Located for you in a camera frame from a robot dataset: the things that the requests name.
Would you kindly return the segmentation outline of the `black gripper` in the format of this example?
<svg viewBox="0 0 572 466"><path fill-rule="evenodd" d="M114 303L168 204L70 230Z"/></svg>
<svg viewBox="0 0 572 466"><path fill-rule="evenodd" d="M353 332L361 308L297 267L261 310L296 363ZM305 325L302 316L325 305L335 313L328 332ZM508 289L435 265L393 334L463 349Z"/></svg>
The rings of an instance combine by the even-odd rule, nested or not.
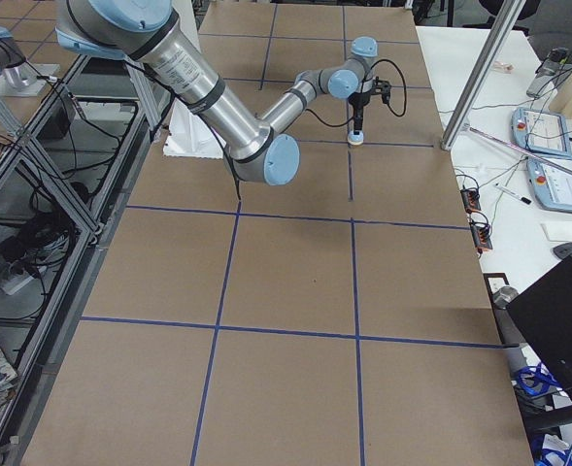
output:
<svg viewBox="0 0 572 466"><path fill-rule="evenodd" d="M353 107L353 133L360 134L363 127L364 109L369 104L370 91L355 92L349 97L349 103Z"/></svg>

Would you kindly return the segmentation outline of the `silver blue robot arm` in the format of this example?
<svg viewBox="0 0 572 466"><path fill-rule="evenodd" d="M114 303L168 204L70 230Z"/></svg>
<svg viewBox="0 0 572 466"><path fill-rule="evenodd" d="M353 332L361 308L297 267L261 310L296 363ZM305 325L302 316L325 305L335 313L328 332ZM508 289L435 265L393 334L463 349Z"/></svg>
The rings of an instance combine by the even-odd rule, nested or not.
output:
<svg viewBox="0 0 572 466"><path fill-rule="evenodd" d="M44 84L41 73L30 66L12 33L0 26L0 95L6 97L34 97Z"/></svg>
<svg viewBox="0 0 572 466"><path fill-rule="evenodd" d="M390 84L375 76L374 39L359 37L339 66L300 73L261 116L254 116L180 27L169 1L59 1L59 45L77 54L126 58L152 69L188 110L225 141L225 163L237 181L283 185L296 175L300 150L286 130L319 96L353 106L352 144L363 140L363 109L371 96L389 100Z"/></svg>

